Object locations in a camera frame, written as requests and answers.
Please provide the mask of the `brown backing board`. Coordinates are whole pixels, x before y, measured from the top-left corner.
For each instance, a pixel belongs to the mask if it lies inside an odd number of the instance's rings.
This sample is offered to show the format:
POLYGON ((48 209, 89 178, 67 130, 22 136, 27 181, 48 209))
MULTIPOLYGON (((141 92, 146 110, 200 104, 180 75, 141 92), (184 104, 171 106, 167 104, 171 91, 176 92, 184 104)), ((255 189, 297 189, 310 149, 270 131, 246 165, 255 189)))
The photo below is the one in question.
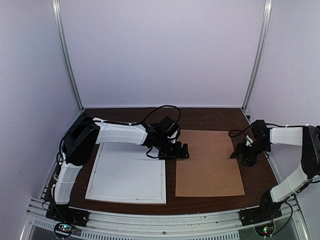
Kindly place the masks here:
POLYGON ((245 195, 227 131, 182 130, 179 140, 188 144, 189 158, 176 161, 176 197, 245 195))

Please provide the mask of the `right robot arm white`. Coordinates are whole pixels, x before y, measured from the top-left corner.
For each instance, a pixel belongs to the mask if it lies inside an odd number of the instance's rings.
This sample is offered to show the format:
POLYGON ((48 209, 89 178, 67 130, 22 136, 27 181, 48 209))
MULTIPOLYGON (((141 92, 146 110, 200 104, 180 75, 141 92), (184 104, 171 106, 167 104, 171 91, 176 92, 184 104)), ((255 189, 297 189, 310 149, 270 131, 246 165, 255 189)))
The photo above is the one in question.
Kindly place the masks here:
POLYGON ((273 203, 296 196, 304 205, 320 201, 320 128, 309 124, 278 125, 256 120, 244 129, 233 129, 230 158, 237 159, 245 189, 253 202, 267 192, 267 199, 256 210, 259 220, 275 212, 273 203))

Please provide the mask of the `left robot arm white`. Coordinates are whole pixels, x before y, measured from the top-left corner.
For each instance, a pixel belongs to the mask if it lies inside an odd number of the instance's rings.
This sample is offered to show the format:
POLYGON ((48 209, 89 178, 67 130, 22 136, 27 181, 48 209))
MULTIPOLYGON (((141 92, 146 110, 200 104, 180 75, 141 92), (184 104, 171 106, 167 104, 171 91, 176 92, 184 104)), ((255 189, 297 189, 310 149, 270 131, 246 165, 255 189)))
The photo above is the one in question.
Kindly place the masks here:
POLYGON ((56 183, 51 189, 55 204, 52 213, 61 222, 72 218, 66 207, 81 168, 91 160, 93 150, 101 143, 123 143, 157 149, 159 160, 188 159, 188 145, 178 138, 181 127, 171 117, 159 123, 119 122, 81 115, 66 131, 59 144, 57 160, 60 165, 56 183))

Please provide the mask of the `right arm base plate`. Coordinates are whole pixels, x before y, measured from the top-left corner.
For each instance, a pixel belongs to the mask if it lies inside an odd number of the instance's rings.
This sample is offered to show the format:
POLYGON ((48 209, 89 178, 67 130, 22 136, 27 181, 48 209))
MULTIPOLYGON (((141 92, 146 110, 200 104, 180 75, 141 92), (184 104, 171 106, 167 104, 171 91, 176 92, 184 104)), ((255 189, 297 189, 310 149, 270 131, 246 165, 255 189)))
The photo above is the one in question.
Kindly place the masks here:
POLYGON ((281 217, 282 212, 280 208, 283 203, 284 201, 273 202, 271 193, 266 191, 262 195, 258 207, 239 211, 239 218, 242 226, 254 225, 281 217))

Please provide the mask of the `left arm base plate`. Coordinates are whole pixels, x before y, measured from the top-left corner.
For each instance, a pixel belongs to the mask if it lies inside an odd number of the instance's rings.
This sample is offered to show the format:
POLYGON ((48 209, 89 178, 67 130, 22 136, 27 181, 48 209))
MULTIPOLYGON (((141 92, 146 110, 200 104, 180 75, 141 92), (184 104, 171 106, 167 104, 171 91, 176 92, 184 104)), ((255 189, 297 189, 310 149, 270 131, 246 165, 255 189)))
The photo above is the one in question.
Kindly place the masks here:
POLYGON ((90 213, 69 207, 68 204, 59 205, 52 198, 41 204, 46 211, 45 217, 56 222, 66 223, 72 226, 86 227, 90 213))

